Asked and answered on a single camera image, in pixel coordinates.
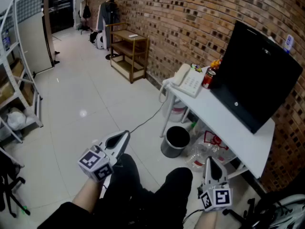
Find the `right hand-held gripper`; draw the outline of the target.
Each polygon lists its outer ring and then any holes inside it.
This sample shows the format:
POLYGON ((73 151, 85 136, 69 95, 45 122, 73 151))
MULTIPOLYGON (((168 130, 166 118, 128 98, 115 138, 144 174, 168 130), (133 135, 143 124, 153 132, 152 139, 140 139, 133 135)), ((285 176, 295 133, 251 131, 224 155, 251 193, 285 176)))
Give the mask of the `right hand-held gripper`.
POLYGON ((199 187, 199 199, 204 211, 217 211, 233 203, 232 190, 227 179, 227 169, 217 159, 209 156, 205 163, 205 178, 199 187))

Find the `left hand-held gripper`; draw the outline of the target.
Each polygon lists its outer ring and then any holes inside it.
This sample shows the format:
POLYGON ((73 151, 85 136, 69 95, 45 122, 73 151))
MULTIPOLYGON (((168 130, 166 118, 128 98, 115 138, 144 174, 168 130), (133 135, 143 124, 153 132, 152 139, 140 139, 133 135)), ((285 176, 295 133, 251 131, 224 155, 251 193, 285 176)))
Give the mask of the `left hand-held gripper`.
POLYGON ((130 136, 127 130, 106 135, 100 145, 94 144, 84 151, 78 159, 79 167, 93 181, 102 182, 114 172, 113 167, 125 152, 130 136))

